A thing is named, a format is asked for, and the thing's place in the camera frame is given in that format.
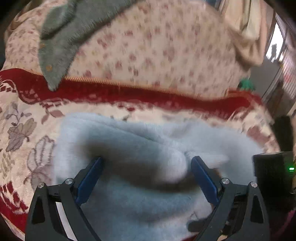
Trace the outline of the light grey fleece pants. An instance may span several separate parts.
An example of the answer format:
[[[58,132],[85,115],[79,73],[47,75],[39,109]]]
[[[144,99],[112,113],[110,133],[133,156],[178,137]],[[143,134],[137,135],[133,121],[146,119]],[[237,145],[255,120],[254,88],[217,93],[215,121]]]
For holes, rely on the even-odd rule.
[[[255,180],[252,157],[263,152],[231,128],[202,121],[152,125],[73,113],[61,123],[52,181],[60,184],[100,156],[104,168],[82,210],[101,240],[184,240],[212,212],[191,172],[201,157],[236,184]]]

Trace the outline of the green cloth item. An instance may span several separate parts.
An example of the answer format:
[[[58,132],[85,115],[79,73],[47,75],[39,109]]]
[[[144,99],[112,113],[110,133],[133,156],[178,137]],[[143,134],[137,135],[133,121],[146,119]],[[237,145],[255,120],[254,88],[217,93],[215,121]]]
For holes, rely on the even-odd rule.
[[[240,82],[238,84],[238,89],[244,90],[244,91],[254,91],[255,90],[255,86],[251,82],[250,79],[243,78],[243,79],[240,80]]]

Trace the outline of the red cream floral blanket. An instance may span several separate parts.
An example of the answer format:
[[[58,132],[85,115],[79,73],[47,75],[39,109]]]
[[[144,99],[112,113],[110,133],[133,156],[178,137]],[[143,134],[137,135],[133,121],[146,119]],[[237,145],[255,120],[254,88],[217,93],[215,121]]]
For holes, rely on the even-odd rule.
[[[196,119],[228,126],[254,139],[265,152],[279,151],[271,117],[260,97],[228,90],[204,100],[171,90],[138,87],[86,77],[67,77],[57,91],[40,73],[1,71],[1,227],[18,239],[34,190],[47,182],[60,123],[69,113],[97,113],[123,121],[164,123]]]

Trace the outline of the small-flower print quilt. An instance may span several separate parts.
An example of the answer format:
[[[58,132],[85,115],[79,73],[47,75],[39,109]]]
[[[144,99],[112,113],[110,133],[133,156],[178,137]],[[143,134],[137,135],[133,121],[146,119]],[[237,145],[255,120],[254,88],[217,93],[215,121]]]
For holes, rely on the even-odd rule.
[[[134,1],[79,48],[67,77],[173,89],[221,97],[249,75],[222,18],[201,1]],[[45,1],[7,29],[3,68],[43,75],[40,33],[48,13],[67,1]]]

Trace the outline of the beige curtain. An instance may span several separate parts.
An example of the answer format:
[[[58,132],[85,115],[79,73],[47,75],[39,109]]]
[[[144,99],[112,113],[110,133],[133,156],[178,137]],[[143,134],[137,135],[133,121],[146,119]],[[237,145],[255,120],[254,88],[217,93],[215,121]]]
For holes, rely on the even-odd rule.
[[[265,1],[222,1],[221,16],[229,28],[239,59],[259,66],[265,56],[268,37]]]

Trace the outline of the dark grey-green garment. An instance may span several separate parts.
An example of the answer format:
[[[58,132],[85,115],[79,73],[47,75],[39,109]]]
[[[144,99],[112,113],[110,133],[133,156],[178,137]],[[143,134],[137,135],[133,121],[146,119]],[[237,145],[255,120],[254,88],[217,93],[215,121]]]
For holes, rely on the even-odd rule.
[[[46,16],[40,33],[39,65],[48,89],[55,91],[80,46],[135,2],[67,1]]]

